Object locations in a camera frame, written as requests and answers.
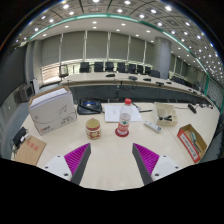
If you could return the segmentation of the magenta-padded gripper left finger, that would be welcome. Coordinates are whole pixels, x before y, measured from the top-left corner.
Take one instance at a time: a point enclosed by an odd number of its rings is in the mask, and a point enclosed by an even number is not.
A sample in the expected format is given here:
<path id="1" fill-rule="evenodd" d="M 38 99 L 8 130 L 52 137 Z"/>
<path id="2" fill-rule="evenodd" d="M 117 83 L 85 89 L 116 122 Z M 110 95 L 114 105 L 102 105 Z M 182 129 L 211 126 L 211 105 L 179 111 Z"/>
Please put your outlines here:
<path id="1" fill-rule="evenodd" d="M 56 155 L 43 166 L 43 170 L 79 185 L 90 154 L 91 144 L 87 143 L 66 155 Z"/>

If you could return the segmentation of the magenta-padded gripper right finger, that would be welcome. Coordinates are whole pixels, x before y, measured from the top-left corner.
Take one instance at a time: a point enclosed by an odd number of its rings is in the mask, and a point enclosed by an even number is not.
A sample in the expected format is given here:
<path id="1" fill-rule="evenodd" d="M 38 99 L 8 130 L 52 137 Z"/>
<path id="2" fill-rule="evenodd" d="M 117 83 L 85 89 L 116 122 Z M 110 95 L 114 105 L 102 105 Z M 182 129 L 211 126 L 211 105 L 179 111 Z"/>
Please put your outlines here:
<path id="1" fill-rule="evenodd" d="M 181 170 L 181 167 L 169 156 L 158 155 L 137 143 L 133 144 L 132 154 L 144 185 Z"/>

